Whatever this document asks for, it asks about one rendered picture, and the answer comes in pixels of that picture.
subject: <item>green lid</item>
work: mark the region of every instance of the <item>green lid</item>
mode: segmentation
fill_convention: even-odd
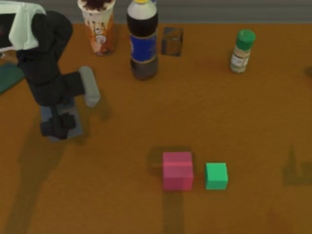
[[[240,50],[250,50],[255,41],[255,33],[248,29],[240,30],[236,38],[236,46]]]

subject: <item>gray wall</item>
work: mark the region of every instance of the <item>gray wall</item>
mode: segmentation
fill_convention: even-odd
[[[82,22],[76,0],[23,0]],[[117,0],[115,17],[125,22],[131,0]],[[312,22],[312,0],[158,0],[160,22]]]

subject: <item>wooden table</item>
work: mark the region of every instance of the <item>wooden table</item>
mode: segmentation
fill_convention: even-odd
[[[160,56],[159,75],[138,82],[125,25],[104,58],[75,25],[61,70],[91,66],[103,94],[95,109],[77,98],[82,137],[41,137],[24,81],[0,97],[0,233],[310,232],[312,187],[285,186],[282,168],[291,147],[298,163],[312,155],[312,80],[303,73],[312,26],[176,26],[185,33],[182,57]],[[246,73],[235,75],[228,60],[242,28],[257,40]],[[194,152],[192,192],[162,192],[157,165],[166,150]],[[205,191],[208,161],[227,163],[227,190]]]

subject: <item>teal cube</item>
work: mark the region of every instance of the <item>teal cube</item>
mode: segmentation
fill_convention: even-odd
[[[228,170],[226,163],[206,163],[205,180],[206,190],[225,190],[228,185]]]

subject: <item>iced coffee cup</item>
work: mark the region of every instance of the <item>iced coffee cup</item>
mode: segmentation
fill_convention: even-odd
[[[78,0],[91,48],[98,56],[115,50],[114,5],[116,0]]]

